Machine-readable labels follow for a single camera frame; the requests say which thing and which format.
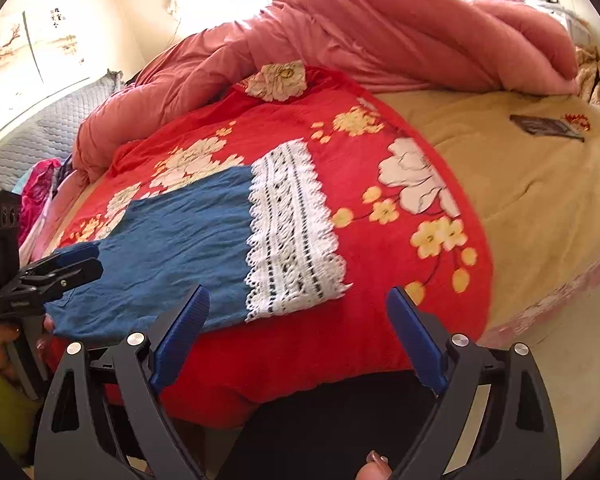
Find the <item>person's arm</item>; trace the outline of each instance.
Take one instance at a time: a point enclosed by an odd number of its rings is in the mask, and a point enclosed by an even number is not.
[[[42,405],[30,400],[16,384],[5,344],[13,342],[18,335],[17,329],[0,323],[0,442],[16,460],[29,449],[36,413]]]

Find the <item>beige bed sheet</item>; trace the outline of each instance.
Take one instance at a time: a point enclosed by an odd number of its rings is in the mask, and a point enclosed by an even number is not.
[[[482,221],[494,277],[487,330],[600,258],[600,113],[576,96],[450,91],[378,95],[443,156]],[[585,114],[586,142],[533,137],[510,114]]]

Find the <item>gray quilted cover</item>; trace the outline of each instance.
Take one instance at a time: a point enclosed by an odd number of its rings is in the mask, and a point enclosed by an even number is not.
[[[11,190],[37,161],[71,153],[80,123],[122,87],[122,72],[107,75],[58,99],[0,141],[0,189]]]

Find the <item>white lace trim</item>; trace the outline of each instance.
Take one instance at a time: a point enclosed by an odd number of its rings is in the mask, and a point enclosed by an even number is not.
[[[280,144],[251,172],[247,321],[341,297],[350,287],[342,283],[346,262],[335,252],[338,238],[306,143]]]

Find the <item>pink comforter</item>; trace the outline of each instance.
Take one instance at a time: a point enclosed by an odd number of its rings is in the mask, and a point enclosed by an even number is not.
[[[84,121],[74,168],[91,181],[115,150],[217,98],[263,64],[301,59],[372,92],[577,92],[574,47],[551,17],[510,0],[274,0],[246,22],[189,36]]]

